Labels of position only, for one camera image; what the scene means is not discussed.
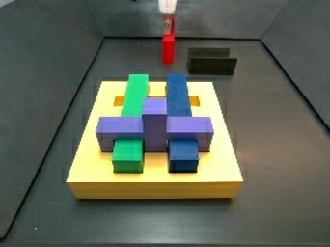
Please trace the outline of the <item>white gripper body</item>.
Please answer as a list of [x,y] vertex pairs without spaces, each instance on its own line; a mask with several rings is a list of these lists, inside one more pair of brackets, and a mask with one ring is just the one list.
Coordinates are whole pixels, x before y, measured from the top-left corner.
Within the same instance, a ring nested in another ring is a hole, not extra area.
[[174,14],[176,8],[176,0],[159,0],[159,10],[163,14]]

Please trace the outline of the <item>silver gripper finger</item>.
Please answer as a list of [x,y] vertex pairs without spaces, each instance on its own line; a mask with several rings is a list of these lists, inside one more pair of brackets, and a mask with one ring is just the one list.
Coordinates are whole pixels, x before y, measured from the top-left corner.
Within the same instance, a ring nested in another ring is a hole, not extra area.
[[172,26],[172,14],[164,15],[164,35],[170,35]]

